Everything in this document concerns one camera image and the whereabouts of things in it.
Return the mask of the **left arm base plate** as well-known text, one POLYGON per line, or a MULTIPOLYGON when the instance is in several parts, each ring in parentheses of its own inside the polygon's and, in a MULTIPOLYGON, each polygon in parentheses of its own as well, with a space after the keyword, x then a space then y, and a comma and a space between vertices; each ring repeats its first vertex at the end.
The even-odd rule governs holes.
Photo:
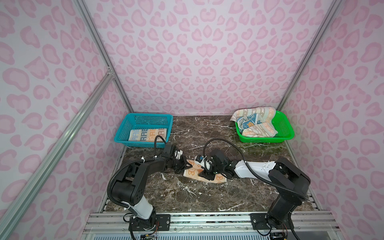
POLYGON ((133 218, 133 222, 130 227, 133 231, 141 232, 154 232, 157 231, 169 231, 171 223, 171 215, 169 214, 156 214, 150 216, 148 220, 133 218))

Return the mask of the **blue patterned towel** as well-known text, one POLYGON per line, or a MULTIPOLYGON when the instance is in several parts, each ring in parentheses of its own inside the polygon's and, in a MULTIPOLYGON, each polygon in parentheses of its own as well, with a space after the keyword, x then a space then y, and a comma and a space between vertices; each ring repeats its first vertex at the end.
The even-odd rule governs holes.
POLYGON ((249 116, 242 116, 237 118, 238 128, 242 131, 261 123, 263 123, 263 121, 261 120, 259 114, 251 114, 249 116))

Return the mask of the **orange bear pattern towel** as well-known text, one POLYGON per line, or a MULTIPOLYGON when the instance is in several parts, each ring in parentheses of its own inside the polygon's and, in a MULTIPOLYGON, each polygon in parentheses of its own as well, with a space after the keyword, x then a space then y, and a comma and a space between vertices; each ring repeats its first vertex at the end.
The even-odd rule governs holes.
POLYGON ((227 179, 223 177, 221 174, 216 174, 214 180, 207 180, 203 177, 200 177, 199 174, 203 172, 203 168, 200 164, 196 163, 192 160, 187 160, 189 164, 192 165, 191 168, 184 170, 183 176, 192 180, 205 182, 205 183, 212 183, 212 184, 223 184, 227 182, 227 179))

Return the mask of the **left rear aluminium post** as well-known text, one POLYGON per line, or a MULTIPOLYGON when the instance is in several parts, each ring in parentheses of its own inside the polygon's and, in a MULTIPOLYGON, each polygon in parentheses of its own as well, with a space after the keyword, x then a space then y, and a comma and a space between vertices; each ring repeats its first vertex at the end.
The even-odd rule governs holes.
POLYGON ((127 94, 123 88, 123 85, 120 81, 120 78, 119 78, 119 76, 115 70, 115 67, 113 66, 113 63, 111 62, 111 58, 107 52, 107 49, 106 49, 106 47, 102 41, 101 36, 100 36, 100 34, 96 28, 96 24, 95 24, 95 22, 91 16, 91 13, 88 9, 86 2, 83 0, 74 0, 73 2, 76 5, 78 12, 81 15, 81 17, 85 23, 85 26, 86 26, 87 30, 89 31, 89 33, 90 33, 90 35, 91 35, 91 37, 95 43, 95 46, 98 49, 98 51, 101 55, 101 58, 103 59, 107 69, 114 76, 114 83, 118 89, 120 96, 123 99, 124 104, 126 105, 128 111, 130 113, 133 113, 134 112, 133 107, 132 107, 131 103, 129 102, 129 98, 128 98, 128 96, 127 96, 127 94))

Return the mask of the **right rear aluminium post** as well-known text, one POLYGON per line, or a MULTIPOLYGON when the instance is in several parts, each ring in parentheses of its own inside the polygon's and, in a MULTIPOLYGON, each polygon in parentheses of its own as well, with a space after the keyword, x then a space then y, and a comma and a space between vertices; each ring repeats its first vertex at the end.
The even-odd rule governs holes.
POLYGON ((343 7, 343 4, 344 4, 344 1, 342 1, 342 0, 333 0, 331 2, 331 5, 330 5, 327 13, 325 14, 324 19, 322 20, 320 26, 318 27, 318 30, 315 33, 313 39, 311 40, 310 45, 309 45, 307 51, 305 52, 305 54, 303 56, 303 59, 301 60, 299 66, 298 66, 298 69, 296 70, 295 74, 293 75, 293 77, 292 77, 292 79, 291 79, 291 81, 290 81, 278 107, 277 107, 278 111, 280 111, 280 112, 283 111, 283 108, 286 105, 286 103, 288 102, 291 93, 294 91, 294 89, 295 89, 296 85, 298 84, 301 76, 303 75, 305 68, 308 66, 312 56, 315 54, 315 52, 316 52, 318 46, 320 45, 323 37, 325 36, 328 29, 332 25, 335 17, 338 15, 339 11, 343 7))

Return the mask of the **pale pink patterned towel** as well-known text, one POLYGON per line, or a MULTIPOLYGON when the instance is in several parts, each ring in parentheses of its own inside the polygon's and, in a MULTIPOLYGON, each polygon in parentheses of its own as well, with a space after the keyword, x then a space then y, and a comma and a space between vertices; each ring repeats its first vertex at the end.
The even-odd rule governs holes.
POLYGON ((242 109, 234 112, 231 121, 238 125, 238 129, 244 137, 271 138, 278 133, 272 124, 276 112, 276 109, 272 107, 242 109))

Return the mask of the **teal plastic basket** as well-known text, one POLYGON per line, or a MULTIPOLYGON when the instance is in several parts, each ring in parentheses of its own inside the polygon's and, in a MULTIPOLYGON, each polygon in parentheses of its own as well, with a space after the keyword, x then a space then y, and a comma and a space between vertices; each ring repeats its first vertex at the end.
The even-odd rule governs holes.
POLYGON ((127 114, 118 128, 114 140, 116 143, 120 143, 131 148, 164 148, 165 142, 169 140, 171 134, 173 119, 174 117, 172 115, 167 114, 127 114), (153 143, 130 142, 130 131, 138 129, 167 129, 168 134, 166 139, 161 136, 156 136, 153 143))

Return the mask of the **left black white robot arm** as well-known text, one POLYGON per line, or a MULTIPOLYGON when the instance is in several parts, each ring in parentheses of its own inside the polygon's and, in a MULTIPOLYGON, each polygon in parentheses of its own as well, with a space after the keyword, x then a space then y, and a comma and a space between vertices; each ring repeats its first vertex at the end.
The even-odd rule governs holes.
POLYGON ((156 209, 144 196, 148 177, 168 169, 183 174, 192 167, 183 151, 175 145, 166 144, 163 151, 155 154, 152 159, 143 158, 121 166, 110 179, 108 198, 114 204, 128 208, 133 214, 133 220, 149 229, 156 223, 156 209))

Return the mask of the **cream rabbit lettered towel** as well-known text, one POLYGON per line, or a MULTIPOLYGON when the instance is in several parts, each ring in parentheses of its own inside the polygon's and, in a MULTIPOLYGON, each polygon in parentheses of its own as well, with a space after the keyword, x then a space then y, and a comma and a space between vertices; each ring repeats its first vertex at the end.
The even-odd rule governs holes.
POLYGON ((131 130, 129 135, 130 142, 150 142, 155 141, 156 136, 166 139, 167 129, 138 129, 131 130))

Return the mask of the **left diagonal aluminium strut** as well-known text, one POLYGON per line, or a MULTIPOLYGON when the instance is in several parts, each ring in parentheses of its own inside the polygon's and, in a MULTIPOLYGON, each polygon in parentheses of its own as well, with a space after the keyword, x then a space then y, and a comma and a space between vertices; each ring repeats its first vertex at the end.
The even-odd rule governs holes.
POLYGON ((42 189, 54 168, 57 166, 59 160, 61 160, 75 136, 89 117, 90 113, 93 111, 104 91, 114 79, 115 75, 113 73, 107 73, 103 77, 100 84, 95 88, 87 101, 85 101, 61 137, 53 145, 50 152, 43 159, 35 173, 31 176, 29 181, 27 181, 17 198, 10 205, 1 219, 2 240, 7 240, 13 233, 31 203, 33 203, 39 191, 42 189))

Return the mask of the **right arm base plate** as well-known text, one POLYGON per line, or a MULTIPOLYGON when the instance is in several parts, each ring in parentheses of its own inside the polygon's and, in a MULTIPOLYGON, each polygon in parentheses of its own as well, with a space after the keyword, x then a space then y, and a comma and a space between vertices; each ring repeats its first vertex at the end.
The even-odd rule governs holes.
POLYGON ((254 230, 282 229, 283 226, 290 230, 290 223, 293 224, 289 216, 278 219, 268 213, 251 213, 250 219, 254 230))

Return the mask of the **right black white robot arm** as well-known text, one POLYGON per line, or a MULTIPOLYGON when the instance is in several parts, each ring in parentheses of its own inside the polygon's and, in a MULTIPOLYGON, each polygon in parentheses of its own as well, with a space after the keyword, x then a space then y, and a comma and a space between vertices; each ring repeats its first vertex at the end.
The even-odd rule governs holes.
POLYGON ((278 196, 263 221, 273 228, 283 225, 289 214, 308 200, 310 178, 286 158, 280 157, 272 162, 230 160, 223 151, 214 149, 207 157, 197 156, 195 162, 203 168, 199 176, 207 180, 213 180, 216 174, 221 174, 230 180, 258 179, 275 187, 278 196))

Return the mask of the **aluminium front rail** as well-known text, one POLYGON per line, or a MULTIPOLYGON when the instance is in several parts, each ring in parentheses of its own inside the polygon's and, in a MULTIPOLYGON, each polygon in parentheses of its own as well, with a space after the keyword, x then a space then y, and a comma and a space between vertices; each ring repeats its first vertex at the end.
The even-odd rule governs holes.
MULTIPOLYGON (((158 231, 155 240, 268 240, 267 233, 295 237, 286 226, 282 229, 254 230, 251 213, 264 212, 200 212, 162 213, 171 215, 169 231, 158 231)), ((129 214, 105 212, 91 214, 82 240, 129 240, 129 214)), ((292 214, 296 234, 302 240, 344 239, 334 216, 329 211, 298 211, 292 214)))

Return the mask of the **green plastic basket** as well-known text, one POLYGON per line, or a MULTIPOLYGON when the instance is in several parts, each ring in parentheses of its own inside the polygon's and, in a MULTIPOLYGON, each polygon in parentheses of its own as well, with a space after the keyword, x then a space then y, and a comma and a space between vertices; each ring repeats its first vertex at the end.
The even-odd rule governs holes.
POLYGON ((285 114, 277 111, 275 117, 271 121, 275 130, 278 132, 273 138, 250 138, 245 137, 240 133, 238 124, 236 125, 236 131, 239 139, 243 143, 282 143, 287 140, 291 140, 295 137, 295 132, 285 114))

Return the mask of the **aluminium post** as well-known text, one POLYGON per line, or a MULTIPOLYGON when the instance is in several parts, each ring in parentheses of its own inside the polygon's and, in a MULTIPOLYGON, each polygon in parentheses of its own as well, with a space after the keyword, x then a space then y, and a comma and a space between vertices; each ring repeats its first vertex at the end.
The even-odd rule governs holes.
POLYGON ((85 23, 85 26, 86 26, 87 30, 89 31, 89 33, 90 33, 90 35, 91 35, 91 37, 95 43, 95 46, 98 49, 98 51, 101 55, 101 58, 103 59, 107 69, 114 76, 114 83, 118 89, 120 96, 123 99, 124 104, 126 105, 128 111, 130 113, 133 113, 134 112, 133 107, 132 107, 131 103, 129 102, 129 98, 128 98, 128 96, 127 96, 127 94, 123 88, 123 85, 120 81, 120 78, 119 78, 119 76, 115 70, 115 67, 113 66, 113 63, 111 62, 111 58, 107 52, 107 49, 106 49, 106 47, 102 41, 101 36, 100 36, 100 34, 96 28, 96 24, 95 24, 95 22, 91 16, 91 13, 88 9, 86 2, 83 0, 74 0, 73 2, 76 5, 78 12, 81 15, 81 17, 85 23))
POLYGON ((315 54, 315 52, 316 52, 318 46, 320 45, 323 37, 325 36, 328 29, 332 25, 335 17, 338 15, 339 11, 343 7, 343 4, 344 4, 344 1, 342 1, 342 0, 333 0, 331 2, 331 5, 330 5, 327 13, 325 14, 324 19, 322 20, 320 26, 318 27, 318 30, 315 33, 313 39, 311 40, 310 45, 309 45, 307 51, 305 52, 305 54, 303 56, 303 59, 301 60, 299 66, 298 66, 298 69, 296 70, 295 74, 293 75, 293 77, 292 77, 292 79, 291 79, 291 81, 290 81, 278 107, 277 107, 278 111, 280 111, 280 112, 283 111, 283 108, 286 105, 286 103, 288 102, 291 93, 294 91, 294 89, 295 89, 296 85, 298 84, 301 76, 303 75, 305 68, 308 66, 312 56, 315 54))

